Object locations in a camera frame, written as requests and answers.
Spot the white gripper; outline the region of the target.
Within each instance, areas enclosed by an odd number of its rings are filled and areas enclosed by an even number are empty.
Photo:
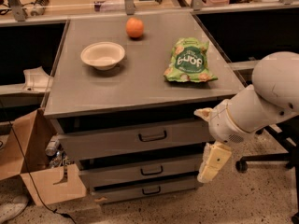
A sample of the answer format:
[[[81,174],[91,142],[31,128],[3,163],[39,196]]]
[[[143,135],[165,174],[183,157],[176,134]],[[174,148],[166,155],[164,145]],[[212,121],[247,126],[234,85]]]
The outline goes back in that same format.
[[[200,108],[193,112],[196,117],[208,121],[209,132],[216,140],[214,144],[206,143],[204,148],[203,161],[197,176],[200,183],[212,181],[230,159],[232,150],[225,144],[239,144],[249,137],[249,134],[241,130],[233,121],[229,105],[229,100],[225,99],[213,109]]]

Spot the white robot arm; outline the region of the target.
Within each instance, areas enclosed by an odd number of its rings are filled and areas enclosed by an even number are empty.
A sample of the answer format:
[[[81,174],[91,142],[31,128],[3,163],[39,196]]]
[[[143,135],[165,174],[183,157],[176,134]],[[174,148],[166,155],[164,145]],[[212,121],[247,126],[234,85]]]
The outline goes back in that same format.
[[[232,155],[230,145],[250,139],[262,128],[299,114],[299,54],[272,53],[255,64],[252,83],[231,99],[194,115],[208,123],[215,139],[204,148],[197,180],[208,183]]]

